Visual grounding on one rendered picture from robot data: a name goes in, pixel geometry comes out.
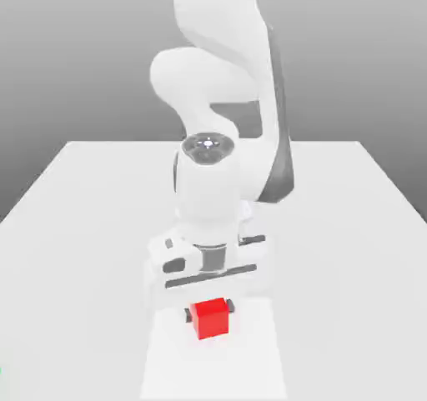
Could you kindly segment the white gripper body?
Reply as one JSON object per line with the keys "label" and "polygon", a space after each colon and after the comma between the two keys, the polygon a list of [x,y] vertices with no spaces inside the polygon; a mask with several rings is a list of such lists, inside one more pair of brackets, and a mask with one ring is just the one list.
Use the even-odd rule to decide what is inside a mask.
{"label": "white gripper body", "polygon": [[266,292],[271,285],[269,240],[164,252],[150,260],[150,303],[155,308],[187,308],[212,298],[236,300]]}

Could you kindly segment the small red cube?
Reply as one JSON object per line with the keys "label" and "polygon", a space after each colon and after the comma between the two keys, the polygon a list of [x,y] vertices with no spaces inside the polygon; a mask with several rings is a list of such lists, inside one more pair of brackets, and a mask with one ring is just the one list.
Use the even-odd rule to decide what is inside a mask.
{"label": "small red cube", "polygon": [[229,306],[224,298],[192,303],[189,311],[199,340],[229,332]]}

